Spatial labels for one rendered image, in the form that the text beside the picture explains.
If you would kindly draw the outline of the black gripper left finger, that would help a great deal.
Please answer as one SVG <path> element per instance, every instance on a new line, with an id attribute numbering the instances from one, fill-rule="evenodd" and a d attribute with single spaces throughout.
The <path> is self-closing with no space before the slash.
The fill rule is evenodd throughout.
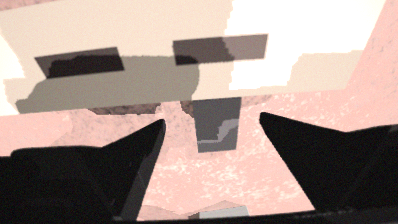
<path id="1" fill-rule="evenodd" d="M 37 180 L 87 181 L 115 220 L 137 220 L 164 142 L 165 119 L 103 147 L 27 147 L 10 155 L 30 155 L 41 168 Z"/>

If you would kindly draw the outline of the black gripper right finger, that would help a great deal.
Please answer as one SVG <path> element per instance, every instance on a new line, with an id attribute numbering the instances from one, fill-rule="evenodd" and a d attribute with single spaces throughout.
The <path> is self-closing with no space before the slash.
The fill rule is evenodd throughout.
<path id="1" fill-rule="evenodd" d="M 258 122 L 316 209 L 344 206 L 386 148 L 398 124 L 344 132 L 268 112 Z"/>

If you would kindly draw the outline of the black two-prong plug charger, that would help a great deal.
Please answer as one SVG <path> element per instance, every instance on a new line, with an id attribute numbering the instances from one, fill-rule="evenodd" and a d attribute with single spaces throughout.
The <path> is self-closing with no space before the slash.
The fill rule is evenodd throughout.
<path id="1" fill-rule="evenodd" d="M 192 100 L 198 153 L 236 151 L 242 96 Z"/>

